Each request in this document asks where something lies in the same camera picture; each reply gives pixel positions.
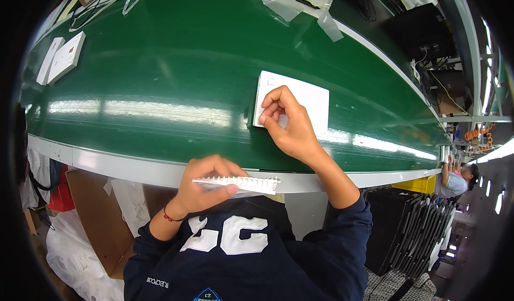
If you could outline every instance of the white box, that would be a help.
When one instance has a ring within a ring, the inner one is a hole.
[[[86,34],[82,31],[57,50],[54,60],[52,61],[50,74],[48,75],[49,84],[53,84],[60,77],[77,66],[85,38]]]
[[[43,60],[43,64],[39,69],[39,73],[37,74],[37,78],[35,81],[41,86],[45,86],[48,82],[48,74],[50,73],[50,66],[52,64],[52,60],[54,60],[54,55],[62,47],[64,44],[64,38],[55,38],[50,45],[50,48],[46,52],[45,59]]]
[[[259,116],[264,111],[264,108],[261,108],[260,105],[262,105],[262,101],[268,92],[282,85],[286,85],[291,90],[298,103],[307,109],[314,134],[318,137],[323,136],[328,130],[328,90],[308,84],[304,81],[267,71],[260,72],[253,125],[256,127],[264,127],[259,124]],[[285,128],[287,120],[285,114],[280,115],[279,125]]]

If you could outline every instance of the embroidered patch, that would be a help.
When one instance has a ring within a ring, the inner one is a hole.
[[[193,301],[222,301],[217,293],[211,288],[207,288],[193,299]]]

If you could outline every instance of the text print on sleeve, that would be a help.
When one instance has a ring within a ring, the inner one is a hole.
[[[209,252],[218,242],[218,233],[213,229],[203,229],[207,225],[207,217],[200,221],[200,216],[188,220],[191,228],[191,236],[184,243],[181,252],[192,249],[196,251]],[[241,240],[239,238],[242,229],[262,230],[268,226],[268,221],[262,218],[247,219],[242,216],[231,216],[223,223],[222,240],[220,247],[227,255],[261,253],[268,245],[266,233],[252,233],[250,238]]]

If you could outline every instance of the left hand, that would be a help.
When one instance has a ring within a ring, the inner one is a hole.
[[[205,176],[246,176],[247,172],[231,161],[212,155],[203,159],[191,159],[184,170],[177,196],[166,206],[166,214],[177,220],[189,213],[200,212],[229,199],[237,193],[236,185],[227,185],[207,192],[201,185],[193,182]]]

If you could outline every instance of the hand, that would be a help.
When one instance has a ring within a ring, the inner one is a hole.
[[[207,192],[193,182],[204,176],[250,176],[231,161],[212,155],[203,159],[191,159],[184,170],[177,196],[166,206],[166,214],[172,219],[184,218],[189,213],[200,212],[229,199],[237,193],[236,185],[227,185]]]
[[[320,156],[326,155],[312,129],[304,106],[300,105],[287,86],[268,92],[261,105],[265,108],[259,123],[266,127],[271,138],[283,152],[312,167]],[[286,114],[286,128],[277,123]]]

